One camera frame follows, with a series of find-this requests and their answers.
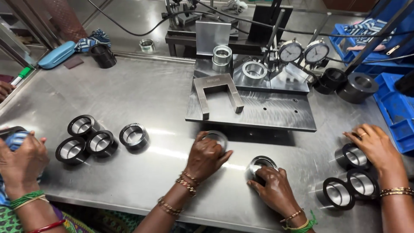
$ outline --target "green bangle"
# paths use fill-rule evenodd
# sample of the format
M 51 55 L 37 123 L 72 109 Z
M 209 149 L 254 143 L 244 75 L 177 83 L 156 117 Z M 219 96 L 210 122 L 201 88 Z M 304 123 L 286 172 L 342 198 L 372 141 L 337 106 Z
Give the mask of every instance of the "green bangle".
M 284 228 L 284 229 L 289 229 L 290 233 L 306 233 L 308 230 L 312 229 L 313 225 L 317 224 L 318 222 L 316 221 L 316 217 L 313 214 L 312 210 L 310 210 L 310 213 L 312 215 L 312 220 L 309 220 L 308 224 L 301 228 L 301 229 L 291 229 L 291 228 Z
M 12 209 L 14 209 L 14 208 L 18 207 L 19 205 L 25 203 L 26 201 L 31 200 L 35 197 L 41 196 L 43 194 L 44 194 L 43 190 L 38 190 L 38 191 L 34 191 L 34 192 L 31 192 L 31 193 L 25 194 L 24 196 L 19 197 L 16 200 L 11 201 L 10 202 L 10 207 Z

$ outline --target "dial gauge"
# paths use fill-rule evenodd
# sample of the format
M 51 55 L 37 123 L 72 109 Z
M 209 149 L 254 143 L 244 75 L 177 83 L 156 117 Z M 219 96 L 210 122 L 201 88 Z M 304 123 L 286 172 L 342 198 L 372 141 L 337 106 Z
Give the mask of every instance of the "dial gauge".
M 302 45 L 295 39 L 286 41 L 279 49 L 279 59 L 282 62 L 289 63 L 298 59 L 303 52 Z
M 329 53 L 329 47 L 328 45 L 320 41 L 314 41 L 305 48 L 305 51 L 303 52 L 305 56 L 305 61 L 307 63 L 316 63 L 319 62 L 328 56 Z

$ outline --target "green marker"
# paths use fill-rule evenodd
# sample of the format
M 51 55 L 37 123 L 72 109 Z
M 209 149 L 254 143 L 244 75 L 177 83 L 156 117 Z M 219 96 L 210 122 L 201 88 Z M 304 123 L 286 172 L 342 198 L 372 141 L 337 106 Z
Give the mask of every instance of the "green marker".
M 13 80 L 13 82 L 11 83 L 11 85 L 17 85 L 20 80 L 25 79 L 26 75 L 31 71 L 30 67 L 26 67 L 24 68 L 20 74 L 17 75 L 17 77 Z

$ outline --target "stainless steel worktable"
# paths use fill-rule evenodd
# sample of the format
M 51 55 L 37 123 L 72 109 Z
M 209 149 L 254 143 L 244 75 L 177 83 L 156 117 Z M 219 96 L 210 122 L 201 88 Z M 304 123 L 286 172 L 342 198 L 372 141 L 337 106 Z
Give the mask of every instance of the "stainless steel worktable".
M 60 65 L 27 80 L 0 110 L 0 124 L 23 126 L 48 138 L 51 162 L 41 187 L 51 200 L 146 215 L 173 185 L 196 133 L 205 127 L 184 119 L 194 61 L 118 57 L 105 70 L 90 57 L 82 59 L 85 63 L 74 69 Z M 277 215 L 246 185 L 246 166 L 265 155 L 286 169 L 299 205 L 308 216 L 310 209 L 316 214 L 318 233 L 381 232 L 378 205 L 358 202 L 350 211 L 330 213 L 319 208 L 313 193 L 316 182 L 343 172 L 334 160 L 334 151 L 347 142 L 343 131 L 368 122 L 388 133 L 374 99 L 354 105 L 313 90 L 308 97 L 315 133 L 262 130 L 267 133 L 263 143 L 230 138 L 228 149 L 234 154 L 202 184 L 179 220 L 239 231 L 283 231 Z M 149 132 L 150 147 L 134 155 L 119 145 L 110 158 L 91 156 L 79 166 L 63 165 L 55 158 L 56 147 L 69 137 L 70 120 L 81 114 L 92 115 L 115 137 L 126 124 L 141 123 Z M 239 138 L 263 137 L 252 128 L 237 130 Z

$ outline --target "hand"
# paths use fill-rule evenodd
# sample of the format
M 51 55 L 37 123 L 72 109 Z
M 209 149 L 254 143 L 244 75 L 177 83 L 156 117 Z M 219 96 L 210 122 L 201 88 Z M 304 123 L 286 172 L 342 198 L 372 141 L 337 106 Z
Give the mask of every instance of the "hand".
M 265 180 L 266 186 L 263 187 L 253 180 L 249 180 L 247 184 L 259 193 L 261 199 L 270 208 L 284 218 L 295 214 L 301 209 L 293 196 L 292 188 L 290 188 L 284 169 L 279 168 L 279 171 L 277 171 L 274 168 L 262 166 L 262 168 L 256 171 L 256 175 Z
M 3 102 L 15 88 L 16 86 L 14 85 L 0 81 L 0 102 Z
M 194 177 L 198 182 L 202 182 L 216 172 L 231 156 L 232 150 L 227 151 L 223 157 L 221 155 L 221 145 L 216 140 L 209 138 L 203 139 L 207 132 L 199 132 L 190 155 L 188 156 L 185 172 Z
M 380 127 L 362 124 L 355 127 L 353 132 L 360 136 L 361 140 L 352 133 L 343 134 L 364 152 L 377 170 L 404 170 L 400 153 Z
M 0 173 L 12 200 L 39 189 L 36 178 L 49 163 L 45 142 L 46 138 L 39 142 L 32 131 L 20 148 L 12 152 L 0 139 Z

